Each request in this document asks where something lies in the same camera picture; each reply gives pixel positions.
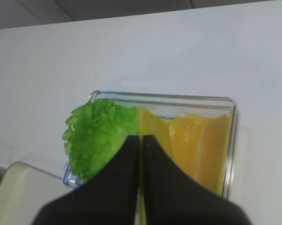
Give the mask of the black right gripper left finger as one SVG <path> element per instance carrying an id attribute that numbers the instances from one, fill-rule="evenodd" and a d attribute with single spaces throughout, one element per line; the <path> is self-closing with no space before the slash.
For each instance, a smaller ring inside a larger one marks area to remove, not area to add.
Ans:
<path id="1" fill-rule="evenodd" d="M 130 135 L 92 179 L 43 206 L 34 225 L 132 225 L 139 182 L 139 137 Z"/>

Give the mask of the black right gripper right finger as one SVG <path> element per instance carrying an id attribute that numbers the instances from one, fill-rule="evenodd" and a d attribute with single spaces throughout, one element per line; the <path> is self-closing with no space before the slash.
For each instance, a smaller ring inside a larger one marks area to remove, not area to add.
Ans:
<path id="1" fill-rule="evenodd" d="M 153 135 L 143 137 L 143 192 L 149 225 L 249 225 L 237 205 L 193 181 Z"/>

